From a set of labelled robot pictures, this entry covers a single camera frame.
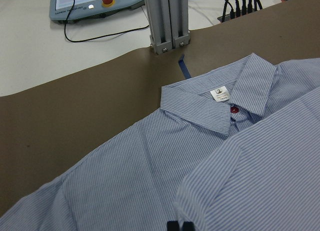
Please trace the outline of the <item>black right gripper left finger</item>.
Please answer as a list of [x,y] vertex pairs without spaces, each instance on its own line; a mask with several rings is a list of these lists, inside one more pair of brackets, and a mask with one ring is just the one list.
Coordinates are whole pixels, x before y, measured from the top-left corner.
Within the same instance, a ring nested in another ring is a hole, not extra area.
[[170,220],[166,224],[167,231],[180,231],[180,225],[177,220]]

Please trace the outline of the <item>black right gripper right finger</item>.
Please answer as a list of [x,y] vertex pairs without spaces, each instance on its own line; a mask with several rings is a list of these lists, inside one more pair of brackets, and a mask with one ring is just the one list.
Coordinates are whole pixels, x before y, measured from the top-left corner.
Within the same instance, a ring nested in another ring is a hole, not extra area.
[[182,231],[194,231],[194,223],[191,221],[184,221],[182,224]]

